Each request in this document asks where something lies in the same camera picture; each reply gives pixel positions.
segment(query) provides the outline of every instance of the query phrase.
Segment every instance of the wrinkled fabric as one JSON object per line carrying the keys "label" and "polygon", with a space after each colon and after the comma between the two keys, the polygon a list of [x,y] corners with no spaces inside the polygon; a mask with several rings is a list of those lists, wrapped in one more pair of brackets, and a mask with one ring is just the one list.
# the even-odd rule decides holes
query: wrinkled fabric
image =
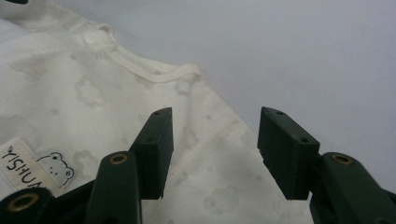
{"label": "wrinkled fabric", "polygon": [[[59,154],[74,171],[68,192],[95,179],[104,156],[128,150],[152,112],[171,106],[175,151],[163,199],[142,202],[144,223],[312,222],[306,202],[284,199],[257,135],[195,64],[136,56],[108,25],[41,2],[34,16],[0,10],[0,146],[20,138],[37,160]],[[17,190],[0,178],[0,198]]]}

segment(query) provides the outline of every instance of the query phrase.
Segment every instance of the brass insert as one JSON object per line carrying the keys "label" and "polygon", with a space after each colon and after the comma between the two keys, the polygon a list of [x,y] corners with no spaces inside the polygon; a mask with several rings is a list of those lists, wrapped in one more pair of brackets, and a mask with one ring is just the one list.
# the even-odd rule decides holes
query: brass insert
{"label": "brass insert", "polygon": [[128,160],[128,157],[124,154],[117,154],[110,158],[110,163],[114,165],[121,164]]}
{"label": "brass insert", "polygon": [[7,209],[10,212],[20,212],[26,208],[29,208],[35,202],[38,200],[38,195],[35,193],[25,193],[22,194],[21,196],[15,198],[12,200],[8,206]]}
{"label": "brass insert", "polygon": [[345,166],[351,165],[353,163],[352,159],[342,154],[332,155],[332,159]]}

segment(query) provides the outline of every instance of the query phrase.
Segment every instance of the bear logo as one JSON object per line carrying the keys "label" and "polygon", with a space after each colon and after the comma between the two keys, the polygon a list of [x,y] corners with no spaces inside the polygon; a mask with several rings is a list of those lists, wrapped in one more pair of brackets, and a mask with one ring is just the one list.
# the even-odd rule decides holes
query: bear logo
{"label": "bear logo", "polygon": [[52,152],[49,156],[41,157],[37,162],[46,170],[59,188],[64,189],[75,174],[74,170],[67,166],[59,152]]}

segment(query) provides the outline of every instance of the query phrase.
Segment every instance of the clothing label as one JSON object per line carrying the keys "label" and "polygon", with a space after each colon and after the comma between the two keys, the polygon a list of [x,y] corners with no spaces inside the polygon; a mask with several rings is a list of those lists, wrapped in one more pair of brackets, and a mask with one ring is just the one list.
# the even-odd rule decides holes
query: clothing label
{"label": "clothing label", "polygon": [[30,148],[19,138],[15,138],[0,147],[0,168],[6,174],[9,181],[17,189],[46,188],[55,197],[63,194],[64,186],[74,175],[71,168],[63,165],[64,171],[70,178],[58,178],[56,181],[52,175],[61,172],[60,167],[49,166],[52,163],[62,161],[59,153],[51,153],[48,157],[42,157],[38,161],[33,156]]}

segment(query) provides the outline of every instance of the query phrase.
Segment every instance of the white background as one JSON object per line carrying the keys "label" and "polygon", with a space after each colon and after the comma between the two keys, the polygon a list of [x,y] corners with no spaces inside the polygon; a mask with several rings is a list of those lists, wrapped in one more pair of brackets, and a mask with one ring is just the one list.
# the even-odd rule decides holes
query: white background
{"label": "white background", "polygon": [[197,63],[255,132],[261,106],[282,110],[396,192],[396,1],[57,2],[133,53]]}

